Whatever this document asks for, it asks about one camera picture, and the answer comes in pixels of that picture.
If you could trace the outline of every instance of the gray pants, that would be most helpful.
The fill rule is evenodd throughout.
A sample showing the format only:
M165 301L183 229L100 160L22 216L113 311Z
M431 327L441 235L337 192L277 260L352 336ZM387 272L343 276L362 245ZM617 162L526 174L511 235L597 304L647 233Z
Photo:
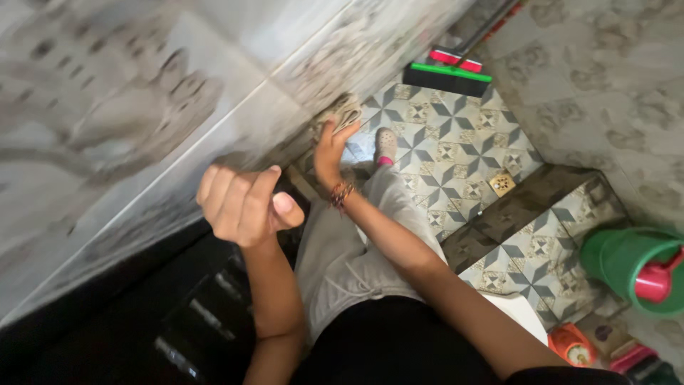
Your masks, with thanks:
M363 194L385 215L423 240L446 263L427 218L416 208L393 166L381 166ZM347 216L317 201L304 229L295 274L311 343L345 309L368 299L401 295L423 301Z

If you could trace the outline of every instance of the fist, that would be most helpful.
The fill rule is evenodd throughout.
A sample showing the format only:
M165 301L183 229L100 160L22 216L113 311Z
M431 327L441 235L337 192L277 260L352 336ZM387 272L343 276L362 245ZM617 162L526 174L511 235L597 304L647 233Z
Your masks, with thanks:
M294 199L285 192L273 195L281 172L273 166L261 173L238 173L212 164L200 182L197 203L214 235L252 247L301 225L304 212Z

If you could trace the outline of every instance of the beaded bracelet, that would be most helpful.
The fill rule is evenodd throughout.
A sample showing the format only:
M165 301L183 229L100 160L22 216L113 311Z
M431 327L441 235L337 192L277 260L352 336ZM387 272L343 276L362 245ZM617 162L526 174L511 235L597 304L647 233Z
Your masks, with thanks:
M344 200L347 199L352 191L356 190L354 185L347 182L339 182L330 192L330 204L336 209L344 210Z

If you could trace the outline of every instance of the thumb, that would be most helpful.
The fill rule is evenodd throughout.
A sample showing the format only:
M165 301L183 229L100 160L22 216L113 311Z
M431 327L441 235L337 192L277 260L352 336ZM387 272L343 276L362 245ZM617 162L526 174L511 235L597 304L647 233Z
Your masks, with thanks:
M273 229L275 231L287 230L297 227L304 222L304 212L286 192L275 194L273 203Z

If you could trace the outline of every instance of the pink container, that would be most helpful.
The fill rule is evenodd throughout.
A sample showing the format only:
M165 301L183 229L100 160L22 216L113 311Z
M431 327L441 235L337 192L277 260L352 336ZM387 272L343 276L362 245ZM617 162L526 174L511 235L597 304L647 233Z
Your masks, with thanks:
M649 262L637 276L634 293L653 303L665 301L672 292L672 271L684 261L684 246L667 262Z

